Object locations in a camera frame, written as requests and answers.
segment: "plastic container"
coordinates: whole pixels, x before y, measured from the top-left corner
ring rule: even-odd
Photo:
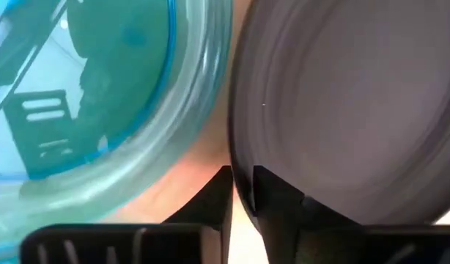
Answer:
[[[101,220],[176,162],[214,104],[231,16],[231,0],[8,5],[0,262],[37,228]]]

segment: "dark gray pan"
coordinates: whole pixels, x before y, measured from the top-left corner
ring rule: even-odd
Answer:
[[[256,0],[232,74],[240,195],[253,165],[362,224],[450,208],[450,0]]]

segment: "blue rim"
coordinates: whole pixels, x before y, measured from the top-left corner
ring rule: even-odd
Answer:
[[[48,173],[48,175],[52,175],[54,173],[60,173],[65,172],[69,169],[73,169],[77,166],[84,165],[87,162],[93,161],[96,158],[99,158],[102,154],[107,153],[109,151],[115,150],[120,146],[126,138],[133,135],[143,124],[144,122],[150,117],[151,113],[155,110],[157,102],[160,101],[162,97],[162,91],[163,88],[168,84],[169,80],[169,74],[171,72],[171,67],[173,65],[174,60],[174,49],[176,46],[176,2],[175,0],[167,0],[168,1],[168,8],[169,8],[169,36],[168,36],[168,47],[166,49],[166,58],[163,63],[163,69],[161,73],[161,77],[158,79],[157,85],[155,86],[155,89],[150,96],[149,100],[146,103],[146,107],[140,111],[137,114],[136,120],[133,122],[133,124],[126,129],[126,132],[124,132],[121,136],[119,136],[115,142],[107,147],[105,147],[103,150],[89,154],[85,157],[84,161],[79,161],[75,163],[71,163],[70,165],[63,166],[60,169],[55,169],[54,171]],[[21,181],[21,180],[5,180],[5,182],[12,182],[12,181]],[[0,254],[12,254],[16,250],[16,245],[13,243],[4,243],[0,246]],[[16,263],[18,261],[18,257],[11,257],[7,259],[0,260],[0,263]]]

